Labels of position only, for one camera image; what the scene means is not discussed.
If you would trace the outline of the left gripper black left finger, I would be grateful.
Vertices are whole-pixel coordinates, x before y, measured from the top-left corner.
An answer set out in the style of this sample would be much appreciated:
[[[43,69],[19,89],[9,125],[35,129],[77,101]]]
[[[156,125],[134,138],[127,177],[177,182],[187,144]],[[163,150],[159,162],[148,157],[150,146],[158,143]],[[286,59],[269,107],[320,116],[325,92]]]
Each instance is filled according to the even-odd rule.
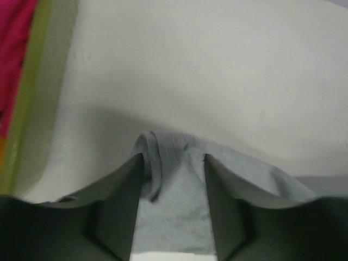
[[[142,154],[56,202],[1,196],[1,260],[129,260]]]

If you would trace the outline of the grey t shirt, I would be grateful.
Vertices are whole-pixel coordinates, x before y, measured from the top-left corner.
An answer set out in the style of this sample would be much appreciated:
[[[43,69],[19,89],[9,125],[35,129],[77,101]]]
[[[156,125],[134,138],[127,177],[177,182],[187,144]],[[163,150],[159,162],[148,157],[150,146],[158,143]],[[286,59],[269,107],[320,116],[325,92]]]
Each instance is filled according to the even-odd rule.
[[[211,155],[230,172],[276,196],[305,203],[346,197],[346,178],[295,178],[264,161],[191,135],[140,135],[132,155],[144,158],[144,181],[135,229],[135,252],[216,254],[204,175]]]

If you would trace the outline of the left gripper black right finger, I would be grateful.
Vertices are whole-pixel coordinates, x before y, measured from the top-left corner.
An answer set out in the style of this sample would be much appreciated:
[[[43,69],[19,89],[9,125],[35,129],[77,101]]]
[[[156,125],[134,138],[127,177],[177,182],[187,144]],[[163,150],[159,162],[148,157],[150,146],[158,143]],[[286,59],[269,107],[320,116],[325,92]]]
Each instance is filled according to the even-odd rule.
[[[347,260],[347,198],[276,196],[211,155],[204,175],[218,260]]]

